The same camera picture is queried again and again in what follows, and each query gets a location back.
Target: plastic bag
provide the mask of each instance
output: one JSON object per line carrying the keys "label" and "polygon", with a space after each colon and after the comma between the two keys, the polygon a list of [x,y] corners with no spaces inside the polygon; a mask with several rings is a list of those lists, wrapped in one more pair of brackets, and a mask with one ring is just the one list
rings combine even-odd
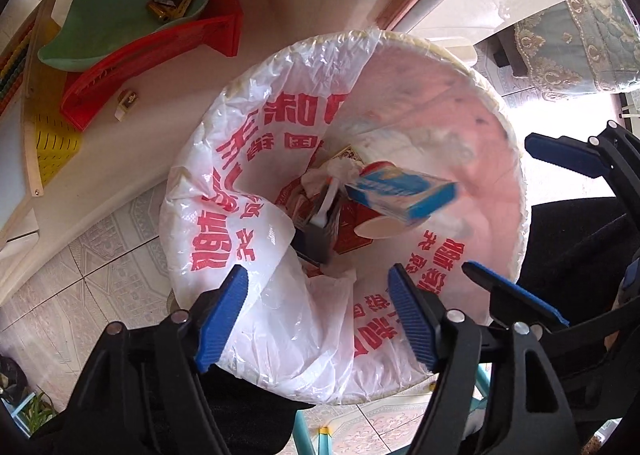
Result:
{"label": "plastic bag", "polygon": [[[249,273],[219,366],[308,403],[360,403],[423,381],[386,273],[400,262],[447,308],[487,321],[488,294],[460,265],[517,278],[528,230],[520,151],[502,110],[447,51],[377,29],[299,42],[227,86],[172,167],[160,222],[182,307],[235,263]],[[419,228],[308,277],[278,205],[309,165],[349,145],[366,162],[456,180],[460,195]]]}

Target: blue gripper pad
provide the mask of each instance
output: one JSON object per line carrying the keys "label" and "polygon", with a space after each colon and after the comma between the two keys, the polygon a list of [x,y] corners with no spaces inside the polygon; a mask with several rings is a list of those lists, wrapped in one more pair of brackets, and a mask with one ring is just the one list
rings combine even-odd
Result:
{"label": "blue gripper pad", "polygon": [[220,291],[218,300],[200,327],[198,352],[193,359],[201,374],[220,359],[248,290],[249,277],[246,269],[241,265],[233,266],[217,289]]}
{"label": "blue gripper pad", "polygon": [[486,291],[491,292],[491,288],[493,285],[496,285],[502,289],[505,289],[505,291],[507,292],[514,292],[517,293],[519,295],[521,295],[523,298],[529,300],[530,302],[532,302],[532,304],[534,306],[538,306],[543,308],[544,310],[546,310],[548,313],[553,314],[553,316],[562,324],[565,325],[566,327],[569,326],[569,321],[567,321],[564,316],[562,316],[562,314],[560,313],[560,311],[558,309],[556,309],[555,307],[552,307],[551,305],[549,305],[546,301],[541,300],[538,296],[531,294],[529,291],[527,291],[526,289],[523,289],[520,285],[516,285],[515,283],[511,283],[509,280],[507,280],[506,278],[503,278],[502,276],[498,275],[497,273],[494,273],[491,269],[486,268],[484,265],[482,265],[481,263],[478,263],[477,261],[469,261],[469,262],[465,262],[468,263],[471,266],[476,267],[477,269],[480,269],[481,271],[484,271],[488,276],[484,279],[479,279],[476,277],[469,276],[470,273],[468,273],[467,269],[465,268],[464,264],[463,264],[463,268],[462,271],[463,273],[465,273],[474,283],[477,283],[480,287],[482,287],[483,289],[485,289]]}
{"label": "blue gripper pad", "polygon": [[436,330],[418,303],[418,289],[401,263],[396,263],[389,269],[387,282],[389,296],[398,311],[402,329],[409,339],[415,358],[433,371],[438,362]]}
{"label": "blue gripper pad", "polygon": [[562,136],[553,138],[539,133],[530,133],[524,140],[524,148],[530,156],[575,171],[595,179],[608,173],[594,149],[588,148],[581,140]]}

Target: green plate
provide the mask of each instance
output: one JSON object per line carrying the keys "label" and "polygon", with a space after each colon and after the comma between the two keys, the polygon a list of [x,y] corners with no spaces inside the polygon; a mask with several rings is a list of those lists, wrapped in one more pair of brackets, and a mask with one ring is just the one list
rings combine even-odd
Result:
{"label": "green plate", "polygon": [[149,0],[73,0],[58,35],[38,52],[54,69],[84,72],[113,51],[152,32],[196,19],[207,0],[193,0],[183,18],[161,24]]}

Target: patterned fabric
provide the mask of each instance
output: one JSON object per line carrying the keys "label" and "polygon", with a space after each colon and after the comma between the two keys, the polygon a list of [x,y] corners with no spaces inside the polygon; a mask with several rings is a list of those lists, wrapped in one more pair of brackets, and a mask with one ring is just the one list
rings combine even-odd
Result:
{"label": "patterned fabric", "polygon": [[640,39],[623,0],[567,0],[515,25],[516,44],[543,98],[640,87]]}

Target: trash can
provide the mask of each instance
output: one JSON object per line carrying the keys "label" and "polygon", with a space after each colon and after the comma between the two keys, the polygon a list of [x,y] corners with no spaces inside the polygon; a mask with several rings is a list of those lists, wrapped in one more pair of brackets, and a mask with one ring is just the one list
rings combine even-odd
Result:
{"label": "trash can", "polygon": [[[366,162],[457,181],[458,197],[310,276],[282,206],[310,165],[348,146]],[[184,308],[236,263],[248,271],[220,367],[290,399],[345,405],[428,377],[388,296],[389,268],[402,263],[484,324],[488,294],[460,266],[516,279],[528,214],[520,149],[493,88],[436,45],[370,29],[296,43],[224,88],[171,169],[160,239]]]}

